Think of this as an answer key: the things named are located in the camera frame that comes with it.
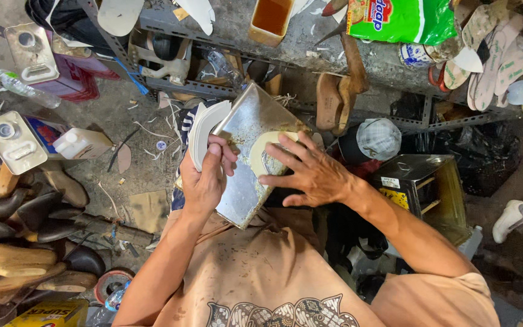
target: hand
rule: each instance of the hand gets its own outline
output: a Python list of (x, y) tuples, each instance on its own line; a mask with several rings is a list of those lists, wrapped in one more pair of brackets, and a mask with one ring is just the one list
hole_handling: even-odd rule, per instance
[(283, 206), (319, 206), (327, 203), (343, 203), (352, 194), (353, 183), (360, 180), (352, 175), (338, 161), (320, 151), (318, 146), (303, 131), (298, 132), (300, 142), (292, 141), (285, 134), (278, 139), (286, 149), (301, 159), (297, 160), (273, 144), (266, 144), (265, 152), (278, 159), (294, 171), (293, 175), (261, 175), (259, 182), (264, 185), (298, 189), (305, 194), (293, 194), (284, 199)]
[(198, 172), (189, 151), (179, 167), (183, 179), (185, 210), (208, 218), (221, 201), (225, 190), (225, 174), (233, 176), (233, 163), (237, 156), (221, 137), (209, 136), (209, 149), (203, 159), (202, 171)]

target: man's right hand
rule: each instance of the man's right hand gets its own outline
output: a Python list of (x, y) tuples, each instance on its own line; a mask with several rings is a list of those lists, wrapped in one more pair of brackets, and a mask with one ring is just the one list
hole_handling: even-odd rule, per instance
[(286, 149), (298, 156), (286, 153), (273, 144), (266, 144), (265, 152), (294, 171), (293, 175), (261, 175), (260, 183), (269, 186), (298, 189), (305, 194), (294, 194), (284, 199), (283, 206), (319, 206), (327, 203), (344, 203), (357, 184), (366, 183), (352, 175), (332, 157), (320, 151), (318, 145), (303, 131), (298, 132), (298, 144), (281, 134), (278, 139)]

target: white plastic jug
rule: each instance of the white plastic jug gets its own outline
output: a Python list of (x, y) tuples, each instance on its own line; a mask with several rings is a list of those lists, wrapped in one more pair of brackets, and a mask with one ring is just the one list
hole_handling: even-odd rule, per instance
[(72, 128), (54, 142), (54, 148), (65, 159), (98, 158), (113, 143), (97, 131)]

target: man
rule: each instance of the man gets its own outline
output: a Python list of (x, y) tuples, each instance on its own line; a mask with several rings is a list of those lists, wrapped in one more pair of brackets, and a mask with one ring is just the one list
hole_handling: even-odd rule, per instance
[(246, 230), (221, 219), (214, 213), (223, 192), (220, 167), (232, 176), (237, 157), (216, 138), (201, 173), (185, 155), (184, 209), (171, 212), (113, 326), (499, 325), (488, 287), (467, 258), (320, 151), (308, 135), (299, 137), (305, 146), (279, 138), (299, 159), (273, 144), (265, 148), (294, 174), (259, 181), (304, 192), (286, 197), (286, 207), (346, 204), (384, 233), (418, 273), (388, 275), (369, 306), (310, 245), (311, 221), (304, 211), (263, 209)]

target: fingernail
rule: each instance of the fingernail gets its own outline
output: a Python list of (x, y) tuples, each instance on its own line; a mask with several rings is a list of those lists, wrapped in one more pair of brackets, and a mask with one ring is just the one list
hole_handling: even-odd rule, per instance
[(211, 145), (209, 145), (209, 152), (218, 155), (222, 152), (222, 148), (221, 146), (219, 146), (219, 144), (212, 143)]

